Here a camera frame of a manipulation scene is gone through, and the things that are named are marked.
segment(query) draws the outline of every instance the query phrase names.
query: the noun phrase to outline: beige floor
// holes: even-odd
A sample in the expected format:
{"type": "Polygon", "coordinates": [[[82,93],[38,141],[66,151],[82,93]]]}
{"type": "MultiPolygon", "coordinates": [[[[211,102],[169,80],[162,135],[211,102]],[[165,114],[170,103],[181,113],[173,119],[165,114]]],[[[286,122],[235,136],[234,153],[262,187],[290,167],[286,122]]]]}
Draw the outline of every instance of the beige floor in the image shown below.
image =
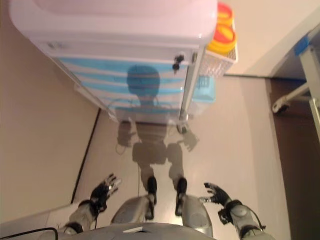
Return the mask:
{"type": "Polygon", "coordinates": [[[0,223],[70,203],[98,108],[0,1],[0,223]]]}
{"type": "MultiPolygon", "coordinates": [[[[183,142],[180,143],[183,171],[188,180],[188,194],[204,196],[207,193],[203,183],[215,183],[232,198],[240,199],[255,210],[267,225],[267,231],[276,239],[288,240],[287,204],[269,107],[268,84],[261,79],[230,77],[216,81],[216,103],[203,115],[189,121],[190,129],[198,139],[197,145],[189,151],[183,142]]],[[[111,172],[122,178],[119,191],[107,202],[108,209],[98,218],[98,227],[108,225],[125,200],[145,193],[138,164],[133,161],[133,148],[117,146],[118,127],[105,112],[100,115],[76,193],[76,201],[87,198],[91,190],[111,172]]],[[[159,134],[156,126],[152,129],[150,133],[156,131],[159,134]]],[[[182,139],[174,126],[167,127],[166,145],[182,139]]],[[[139,141],[135,134],[131,144],[139,141]]],[[[169,173],[173,174],[170,172],[171,162],[161,162],[150,157],[150,154],[141,156],[139,161],[158,163],[151,165],[158,183],[154,221],[181,224],[174,214],[176,192],[169,177],[169,173]]],[[[232,225],[223,226],[220,223],[217,215],[219,209],[220,206],[215,204],[207,205],[214,237],[237,239],[232,225]]]]}

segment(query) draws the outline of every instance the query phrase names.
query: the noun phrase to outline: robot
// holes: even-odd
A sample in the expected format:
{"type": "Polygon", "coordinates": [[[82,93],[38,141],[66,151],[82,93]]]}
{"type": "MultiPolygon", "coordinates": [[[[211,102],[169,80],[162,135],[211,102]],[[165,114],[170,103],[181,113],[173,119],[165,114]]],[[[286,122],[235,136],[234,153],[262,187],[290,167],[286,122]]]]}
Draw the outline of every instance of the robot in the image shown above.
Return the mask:
{"type": "Polygon", "coordinates": [[[240,240],[275,240],[264,232],[259,218],[253,220],[251,209],[232,200],[219,186],[206,182],[204,186],[212,196],[195,197],[187,194],[187,180],[181,177],[177,185],[175,214],[182,217],[183,226],[146,222],[154,217],[157,203],[157,181],[154,176],[148,179],[148,193],[127,200],[116,212],[111,225],[90,230],[98,215],[107,209],[107,200],[118,189],[121,180],[113,174],[102,181],[91,193],[90,199],[82,201],[78,209],[69,217],[63,228],[44,233],[39,240],[151,240],[151,239],[197,239],[212,240],[213,228],[204,203],[220,204],[218,212],[223,224],[234,225],[240,240]]]}

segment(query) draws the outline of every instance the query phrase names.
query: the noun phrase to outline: wall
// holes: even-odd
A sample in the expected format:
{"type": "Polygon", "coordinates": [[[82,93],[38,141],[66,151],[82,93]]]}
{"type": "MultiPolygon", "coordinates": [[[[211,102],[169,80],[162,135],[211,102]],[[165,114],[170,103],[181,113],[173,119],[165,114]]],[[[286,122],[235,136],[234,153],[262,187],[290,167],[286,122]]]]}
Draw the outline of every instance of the wall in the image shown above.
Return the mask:
{"type": "MultiPolygon", "coordinates": [[[[272,102],[303,84],[302,81],[272,80],[272,102]]],[[[320,144],[307,101],[294,101],[274,116],[282,166],[291,237],[320,239],[320,144]]]]}
{"type": "Polygon", "coordinates": [[[6,222],[70,203],[97,107],[22,36],[1,1],[1,212],[6,222]]]}
{"type": "MultiPolygon", "coordinates": [[[[228,73],[273,76],[287,52],[320,23],[319,0],[223,0],[235,13],[239,62],[228,73]]],[[[292,77],[292,69],[280,75],[292,77]]]]}

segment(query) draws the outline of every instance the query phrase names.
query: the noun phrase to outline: floor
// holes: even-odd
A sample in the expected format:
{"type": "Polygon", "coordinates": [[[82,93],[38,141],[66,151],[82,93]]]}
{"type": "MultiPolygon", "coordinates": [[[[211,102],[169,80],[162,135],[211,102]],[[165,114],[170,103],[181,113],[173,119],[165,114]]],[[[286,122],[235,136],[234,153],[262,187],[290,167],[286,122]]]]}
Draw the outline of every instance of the floor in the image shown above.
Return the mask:
{"type": "MultiPolygon", "coordinates": [[[[301,81],[271,81],[270,99],[300,86],[301,81]]],[[[320,145],[308,102],[293,102],[274,116],[293,240],[319,239],[320,145]]]]}
{"type": "Polygon", "coordinates": [[[70,203],[98,111],[13,26],[9,4],[0,0],[0,223],[70,203]]]}
{"type": "MultiPolygon", "coordinates": [[[[174,214],[173,180],[184,175],[188,194],[206,196],[203,183],[215,183],[255,210],[276,239],[290,239],[270,84],[264,79],[225,77],[216,80],[216,89],[216,102],[189,121],[185,138],[174,126],[119,125],[101,113],[75,195],[75,201],[87,198],[109,173],[122,178],[119,191],[98,218],[98,227],[110,224],[125,200],[146,193],[144,181],[153,171],[158,184],[155,222],[181,224],[174,214]],[[130,140],[124,138],[128,132],[130,140]]],[[[214,237],[238,239],[231,224],[220,223],[221,207],[206,207],[214,237]]]]}

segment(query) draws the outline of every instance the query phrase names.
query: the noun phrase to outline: wheel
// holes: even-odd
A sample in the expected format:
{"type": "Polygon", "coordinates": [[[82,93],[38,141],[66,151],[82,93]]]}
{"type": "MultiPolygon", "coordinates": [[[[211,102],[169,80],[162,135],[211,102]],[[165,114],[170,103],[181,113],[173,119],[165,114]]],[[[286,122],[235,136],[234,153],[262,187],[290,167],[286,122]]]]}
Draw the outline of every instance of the wheel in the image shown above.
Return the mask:
{"type": "Polygon", "coordinates": [[[279,114],[283,113],[284,111],[286,111],[289,107],[290,107],[290,106],[287,105],[287,104],[278,106],[277,103],[275,103],[275,104],[272,106],[272,111],[273,111],[273,114],[279,115],[279,114]]]}
{"type": "Polygon", "coordinates": [[[180,134],[185,134],[186,132],[188,132],[188,127],[186,124],[177,125],[176,129],[180,134]]]}

